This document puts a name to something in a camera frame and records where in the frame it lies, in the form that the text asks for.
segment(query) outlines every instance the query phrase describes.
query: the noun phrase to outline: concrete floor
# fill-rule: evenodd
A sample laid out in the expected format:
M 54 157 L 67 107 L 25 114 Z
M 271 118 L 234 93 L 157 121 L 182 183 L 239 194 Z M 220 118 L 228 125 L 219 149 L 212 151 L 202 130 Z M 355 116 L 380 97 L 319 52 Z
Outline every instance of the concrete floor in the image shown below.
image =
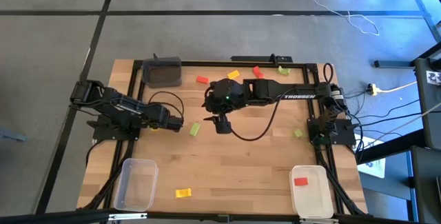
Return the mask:
M 336 10 L 418 10 L 414 0 L 318 1 Z M 0 0 L 0 10 L 100 10 L 102 4 L 103 0 Z M 112 0 L 110 9 L 321 10 L 311 0 Z M 378 70 L 372 68 L 372 61 L 410 60 L 434 45 L 424 19 L 371 19 L 379 37 L 361 34 L 340 17 L 108 17 L 89 78 L 107 83 L 113 60 L 145 59 L 153 52 L 184 60 L 276 53 L 291 55 L 299 63 L 333 63 L 345 92 L 358 91 L 368 83 L 388 89 L 414 81 L 411 70 Z M 355 21 L 371 28 L 360 19 Z M 29 137 L 25 143 L 0 142 L 0 216 L 27 214 L 34 207 L 96 22 L 97 17 L 0 17 L 0 126 Z M 416 85 L 367 96 L 360 115 L 386 113 L 417 98 Z M 349 100 L 349 106 L 354 112 L 358 100 Z M 414 104 L 392 116 L 417 111 Z M 92 137 L 85 124 L 88 119 L 77 114 L 49 204 L 51 212 L 76 206 Z M 406 120 L 370 129 L 387 131 Z M 398 131 L 406 134 L 421 126 L 415 122 Z

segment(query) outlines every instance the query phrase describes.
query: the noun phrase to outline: wooden tabletop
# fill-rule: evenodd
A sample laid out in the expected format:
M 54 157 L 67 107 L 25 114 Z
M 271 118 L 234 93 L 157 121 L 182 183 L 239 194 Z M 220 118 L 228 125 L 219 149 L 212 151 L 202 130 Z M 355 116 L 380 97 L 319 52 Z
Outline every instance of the wooden tabletop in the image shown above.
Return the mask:
M 133 60 L 116 60 L 109 86 L 126 93 Z M 254 142 L 237 139 L 233 134 L 217 134 L 214 124 L 203 121 L 211 116 L 201 105 L 207 85 L 196 82 L 197 76 L 217 81 L 234 68 L 182 67 L 182 85 L 175 88 L 145 87 L 147 101 L 158 90 L 167 90 L 182 98 L 185 122 L 179 133 L 168 130 L 141 130 L 133 158 L 156 161 L 159 173 L 153 206 L 155 212 L 193 212 L 228 214 L 296 214 L 291 204 L 288 173 L 295 165 L 315 165 L 314 148 L 309 143 L 306 101 L 281 101 L 274 122 L 266 135 Z M 252 68 L 239 68 L 236 78 L 254 79 Z M 266 79 L 280 83 L 303 83 L 302 71 L 291 69 L 283 76 L 274 68 L 261 68 Z M 135 91 L 141 80 L 141 71 Z M 158 94 L 155 101 L 180 103 L 170 95 Z M 266 128 L 274 105 L 248 107 L 228 115 L 234 130 L 254 138 Z M 190 136 L 193 123 L 201 125 L 197 136 Z M 294 130 L 303 135 L 294 138 Z M 96 146 L 90 154 L 83 187 L 78 200 L 82 207 L 103 186 L 109 176 L 115 141 Z M 334 145 L 334 156 L 340 184 L 357 206 L 367 211 L 354 155 L 345 146 Z M 191 188 L 192 196 L 175 198 L 175 191 Z

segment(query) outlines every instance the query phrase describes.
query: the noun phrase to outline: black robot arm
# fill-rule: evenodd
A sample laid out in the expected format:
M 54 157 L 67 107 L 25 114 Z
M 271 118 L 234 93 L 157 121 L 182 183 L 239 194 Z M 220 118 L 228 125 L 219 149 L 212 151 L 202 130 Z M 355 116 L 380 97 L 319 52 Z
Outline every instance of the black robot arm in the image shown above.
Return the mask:
M 325 113 L 318 120 L 320 135 L 333 137 L 337 134 L 335 122 L 338 114 L 347 111 L 340 88 L 330 83 L 284 84 L 269 79 L 245 79 L 243 84 L 222 79 L 210 83 L 205 91 L 203 107 L 214 114 L 205 120 L 213 121 L 218 134 L 232 132 L 226 114 L 249 105 L 265 106 L 280 100 L 318 99 Z
M 92 108 L 100 112 L 112 126 L 122 130 L 150 126 L 178 132 L 183 124 L 182 116 L 172 116 L 160 103 L 142 103 L 113 88 L 105 87 L 99 81 L 78 81 L 70 101 L 73 108 Z

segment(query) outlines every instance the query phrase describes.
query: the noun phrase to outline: plastic container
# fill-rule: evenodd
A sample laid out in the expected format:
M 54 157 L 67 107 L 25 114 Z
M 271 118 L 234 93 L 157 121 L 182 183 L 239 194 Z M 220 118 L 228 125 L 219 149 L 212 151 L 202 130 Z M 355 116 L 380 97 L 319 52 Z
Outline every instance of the plastic container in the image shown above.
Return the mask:
M 143 61 L 143 81 L 150 88 L 174 87 L 182 84 L 181 59 L 179 57 L 158 58 Z
M 144 212 L 153 204 L 158 166 L 152 160 L 126 159 L 113 205 L 118 210 Z
M 294 179 L 307 178 L 295 186 Z M 301 218 L 331 218 L 334 215 L 326 170 L 320 165 L 297 165 L 289 173 L 293 209 Z

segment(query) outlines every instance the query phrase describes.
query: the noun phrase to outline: green block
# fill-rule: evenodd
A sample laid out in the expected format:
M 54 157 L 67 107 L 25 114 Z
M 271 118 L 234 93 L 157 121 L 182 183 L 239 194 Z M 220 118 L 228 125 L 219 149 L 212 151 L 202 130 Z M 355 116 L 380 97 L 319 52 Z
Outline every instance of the green block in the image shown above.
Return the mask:
M 198 134 L 199 127 L 200 127 L 199 123 L 193 123 L 193 126 L 190 130 L 190 135 L 196 136 Z
M 287 76 L 289 75 L 290 72 L 291 72 L 291 68 L 283 69 L 281 65 L 278 66 L 278 73 Z
M 294 136 L 296 136 L 296 138 L 301 137 L 303 135 L 302 130 L 296 130 L 294 131 Z

